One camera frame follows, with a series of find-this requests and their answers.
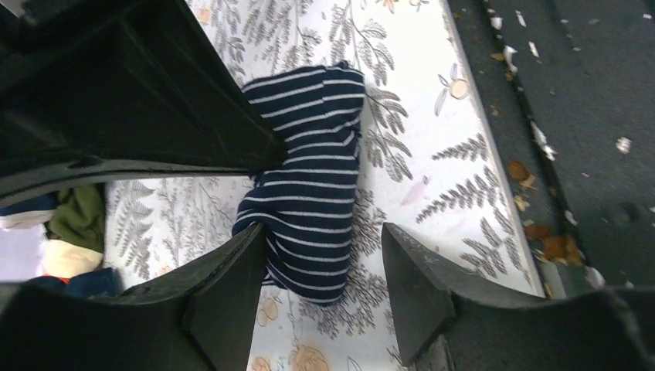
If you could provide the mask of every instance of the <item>white cloth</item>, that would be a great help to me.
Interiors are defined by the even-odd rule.
[[[239,83],[339,59],[366,75],[350,299],[322,309],[264,289],[252,369],[400,369],[380,251],[385,220],[492,281],[542,293],[437,0],[188,2]],[[110,184],[106,261],[130,286],[205,254],[229,239],[248,188],[235,178]]]

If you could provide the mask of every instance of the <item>navy blue striped fabric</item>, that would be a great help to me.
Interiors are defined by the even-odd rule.
[[[350,266],[364,75],[346,62],[303,67],[254,80],[243,93],[285,141],[288,158],[253,175],[232,234],[265,223],[264,284],[334,303]]]

